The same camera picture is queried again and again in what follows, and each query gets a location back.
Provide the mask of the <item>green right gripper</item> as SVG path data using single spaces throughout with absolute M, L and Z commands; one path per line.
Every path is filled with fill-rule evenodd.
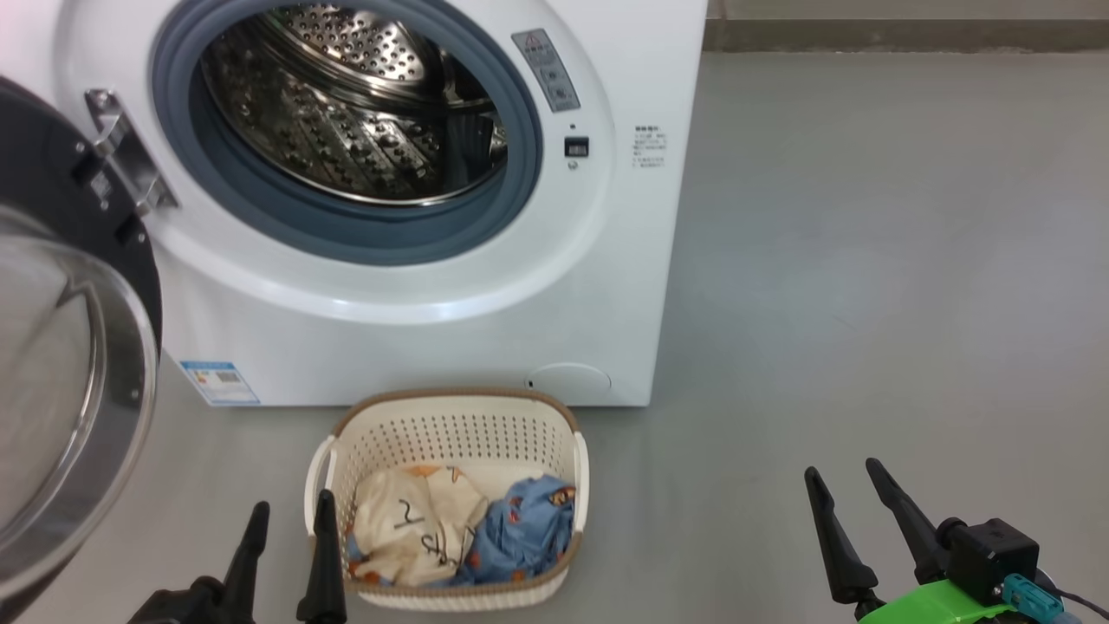
M 879 501 L 891 510 L 910 550 L 914 577 L 926 585 L 912 589 L 910 593 L 863 615 L 857 623 L 1025 623 L 1021 614 L 1005 601 L 984 607 L 952 581 L 942 581 L 946 577 L 948 552 L 939 544 L 935 525 L 878 458 L 868 458 L 865 469 Z M 832 600 L 842 605 L 877 607 L 879 599 L 874 589 L 879 581 L 859 560 L 840 525 L 834 497 L 815 466 L 804 471 L 804 482 Z

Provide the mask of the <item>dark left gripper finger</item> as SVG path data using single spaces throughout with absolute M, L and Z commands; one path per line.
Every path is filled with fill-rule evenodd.
M 224 577 L 221 608 L 226 623 L 254 623 L 255 586 L 258 561 L 264 553 L 269 532 L 269 502 L 253 507 L 235 554 Z
M 345 623 L 347 599 L 340 557 L 340 531 L 337 530 L 335 497 L 322 490 L 316 500 L 312 529 L 315 533 L 308 589 L 296 608 L 301 623 Z

